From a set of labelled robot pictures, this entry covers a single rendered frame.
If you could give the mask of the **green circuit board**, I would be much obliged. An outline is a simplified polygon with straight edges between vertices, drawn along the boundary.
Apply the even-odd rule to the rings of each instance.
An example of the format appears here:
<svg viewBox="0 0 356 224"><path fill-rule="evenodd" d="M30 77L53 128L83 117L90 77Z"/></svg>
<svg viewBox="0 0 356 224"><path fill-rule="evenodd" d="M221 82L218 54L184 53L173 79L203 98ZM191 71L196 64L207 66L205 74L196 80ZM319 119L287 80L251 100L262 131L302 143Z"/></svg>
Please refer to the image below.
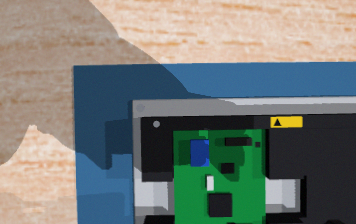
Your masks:
<svg viewBox="0 0 356 224"><path fill-rule="evenodd" d="M175 224L266 224L265 129L174 130L173 145Z"/></svg>

